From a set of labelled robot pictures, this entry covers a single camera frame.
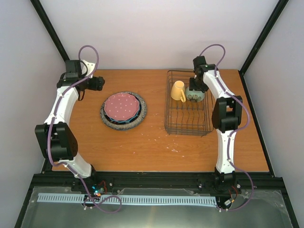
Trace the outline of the mint green ceramic bowl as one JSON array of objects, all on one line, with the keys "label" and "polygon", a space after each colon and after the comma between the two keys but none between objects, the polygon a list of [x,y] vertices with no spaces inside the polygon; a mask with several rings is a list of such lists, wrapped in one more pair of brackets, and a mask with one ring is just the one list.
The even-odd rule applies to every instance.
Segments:
[{"label": "mint green ceramic bowl", "polygon": [[188,86],[185,90],[186,99],[191,102],[201,102],[205,98],[205,93],[202,91],[190,90]]}]

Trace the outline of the yellow ceramic mug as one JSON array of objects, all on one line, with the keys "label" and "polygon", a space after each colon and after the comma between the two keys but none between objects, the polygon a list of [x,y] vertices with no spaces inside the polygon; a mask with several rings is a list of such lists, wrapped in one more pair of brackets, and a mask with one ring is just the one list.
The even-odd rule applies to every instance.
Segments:
[{"label": "yellow ceramic mug", "polygon": [[186,102],[185,84],[182,81],[175,81],[171,89],[171,98],[176,101]]}]

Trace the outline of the pink polka dot plate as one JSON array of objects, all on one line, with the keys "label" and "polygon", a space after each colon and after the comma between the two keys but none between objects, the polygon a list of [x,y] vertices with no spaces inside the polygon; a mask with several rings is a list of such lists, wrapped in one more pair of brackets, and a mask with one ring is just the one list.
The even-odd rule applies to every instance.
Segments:
[{"label": "pink polka dot plate", "polygon": [[130,93],[116,93],[104,103],[106,115],[115,121],[127,121],[136,116],[140,109],[139,100]]}]

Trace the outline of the teal blue plate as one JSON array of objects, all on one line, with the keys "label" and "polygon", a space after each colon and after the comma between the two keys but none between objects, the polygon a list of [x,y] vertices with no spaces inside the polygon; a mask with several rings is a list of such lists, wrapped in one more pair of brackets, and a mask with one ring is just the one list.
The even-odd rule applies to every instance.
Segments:
[{"label": "teal blue plate", "polygon": [[138,100],[110,102],[104,106],[105,115],[118,124],[127,124],[138,118],[141,112],[141,104]]}]

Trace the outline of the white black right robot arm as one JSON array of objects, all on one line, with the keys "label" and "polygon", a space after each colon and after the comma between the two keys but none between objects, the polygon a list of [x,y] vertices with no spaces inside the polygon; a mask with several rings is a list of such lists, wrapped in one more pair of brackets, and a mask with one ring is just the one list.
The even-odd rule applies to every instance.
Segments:
[{"label": "white black right robot arm", "polygon": [[213,175],[213,188],[223,191],[235,184],[234,140],[241,124],[242,105],[224,83],[215,64],[207,64],[204,56],[193,59],[194,77],[189,79],[190,90],[210,91],[215,99],[212,125],[218,137],[218,160]]}]

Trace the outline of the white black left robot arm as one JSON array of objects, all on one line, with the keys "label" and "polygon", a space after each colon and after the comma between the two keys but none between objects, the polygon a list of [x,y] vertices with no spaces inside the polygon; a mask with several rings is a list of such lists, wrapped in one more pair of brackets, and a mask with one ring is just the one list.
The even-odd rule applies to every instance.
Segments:
[{"label": "white black left robot arm", "polygon": [[63,165],[76,178],[83,178],[88,191],[98,188],[99,179],[92,175],[94,168],[78,151],[76,137],[69,122],[76,101],[81,101],[86,90],[101,91],[105,81],[93,73],[97,63],[67,60],[66,71],[57,82],[57,96],[52,110],[43,124],[35,127],[35,135],[43,156],[57,167]]}]

